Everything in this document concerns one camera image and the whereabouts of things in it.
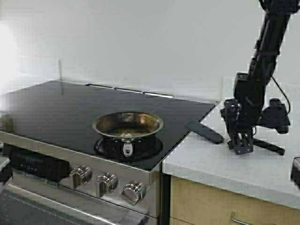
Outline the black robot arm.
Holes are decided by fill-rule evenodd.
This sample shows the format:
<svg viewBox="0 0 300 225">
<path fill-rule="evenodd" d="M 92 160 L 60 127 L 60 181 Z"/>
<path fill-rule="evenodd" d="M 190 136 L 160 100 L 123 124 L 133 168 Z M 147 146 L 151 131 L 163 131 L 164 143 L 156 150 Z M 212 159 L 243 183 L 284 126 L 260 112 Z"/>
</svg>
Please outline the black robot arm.
<svg viewBox="0 0 300 225">
<path fill-rule="evenodd" d="M 220 111 L 230 137 L 228 147 L 237 155 L 251 153 L 258 146 L 279 155 L 285 150 L 274 144 L 254 138 L 256 127 L 276 130 L 279 134 L 289 131 L 288 114 L 291 105 L 272 98 L 264 108 L 266 87 L 271 80 L 280 55 L 281 44 L 291 15 L 300 9 L 298 0 L 262 0 L 260 5 L 265 18 L 260 36 L 255 44 L 255 54 L 247 73 L 237 73 L 233 98 L 224 101 Z"/>
</svg>

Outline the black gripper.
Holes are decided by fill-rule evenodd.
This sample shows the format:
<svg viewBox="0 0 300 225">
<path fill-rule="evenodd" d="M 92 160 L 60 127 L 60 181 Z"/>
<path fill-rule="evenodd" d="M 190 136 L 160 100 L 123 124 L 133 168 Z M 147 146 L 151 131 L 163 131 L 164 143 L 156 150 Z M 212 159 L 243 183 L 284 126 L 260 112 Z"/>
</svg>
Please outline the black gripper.
<svg viewBox="0 0 300 225">
<path fill-rule="evenodd" d="M 229 135 L 228 147 L 237 155 L 253 152 L 252 128 L 258 124 L 264 105 L 267 76 L 263 73 L 236 74 L 233 98 L 224 101 L 221 117 Z"/>
</svg>

